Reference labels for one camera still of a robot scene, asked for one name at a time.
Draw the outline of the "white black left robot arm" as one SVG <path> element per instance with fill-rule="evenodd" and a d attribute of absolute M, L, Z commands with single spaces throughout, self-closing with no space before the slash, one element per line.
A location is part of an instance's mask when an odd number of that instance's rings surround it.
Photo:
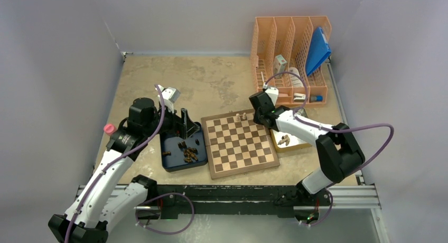
<path fill-rule="evenodd" d="M 139 204 L 152 205 L 174 196 L 193 206 L 183 193 L 162 193 L 156 181 L 143 175 L 134 177 L 124 193 L 108 201 L 120 178 L 157 134 L 187 139 L 201 129 L 186 109 L 178 116 L 171 103 L 163 98 L 158 106 L 150 98 L 133 101 L 128 117 L 110 134 L 101 163 L 82 193 L 64 214 L 51 217 L 48 226 L 58 242 L 106 242 L 117 222 Z"/>

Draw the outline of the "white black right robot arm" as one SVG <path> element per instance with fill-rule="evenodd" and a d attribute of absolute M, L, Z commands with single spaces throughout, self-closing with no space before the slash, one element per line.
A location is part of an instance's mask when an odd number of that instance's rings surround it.
<path fill-rule="evenodd" d="M 254 122 L 277 132 L 287 133 L 314 146 L 319 168 L 297 184 L 297 199 L 302 204 L 314 201 L 318 192 L 340 183 L 365 162 L 365 156 L 350 128 L 344 124 L 321 124 L 303 117 L 297 110 L 276 107 L 273 93 L 264 90 L 249 97 Z"/>

